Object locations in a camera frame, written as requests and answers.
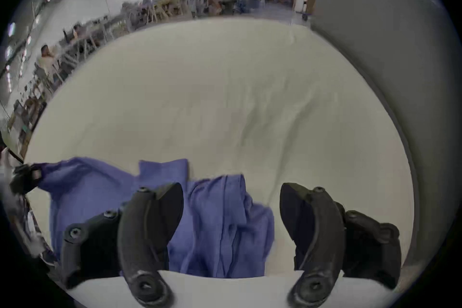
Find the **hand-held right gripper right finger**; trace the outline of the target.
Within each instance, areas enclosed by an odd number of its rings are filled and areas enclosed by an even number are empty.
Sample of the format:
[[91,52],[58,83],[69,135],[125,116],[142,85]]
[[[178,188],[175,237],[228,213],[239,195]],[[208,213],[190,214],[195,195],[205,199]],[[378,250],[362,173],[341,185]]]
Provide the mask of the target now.
[[346,211],[324,188],[297,183],[282,184],[280,216],[295,243],[294,270],[303,271],[287,295],[289,306],[324,304],[341,271],[396,288],[401,246],[394,224]]

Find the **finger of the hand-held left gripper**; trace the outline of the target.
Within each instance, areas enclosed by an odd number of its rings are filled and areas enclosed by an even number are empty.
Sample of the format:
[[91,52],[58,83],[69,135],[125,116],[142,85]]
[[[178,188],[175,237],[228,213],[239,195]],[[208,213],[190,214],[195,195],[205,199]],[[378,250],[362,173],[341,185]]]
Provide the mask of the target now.
[[15,167],[10,182],[10,189],[13,194],[25,195],[42,180],[42,168],[40,164],[22,164]]

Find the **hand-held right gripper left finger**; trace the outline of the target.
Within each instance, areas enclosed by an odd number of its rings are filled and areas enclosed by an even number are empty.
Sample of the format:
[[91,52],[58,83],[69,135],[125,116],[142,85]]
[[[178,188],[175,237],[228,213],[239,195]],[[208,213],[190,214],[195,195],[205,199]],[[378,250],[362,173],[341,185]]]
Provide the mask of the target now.
[[69,225],[61,246],[61,279],[66,289],[122,275],[144,307],[171,307],[174,293],[161,277],[169,270],[168,244],[182,219],[180,183],[140,187],[118,210]]

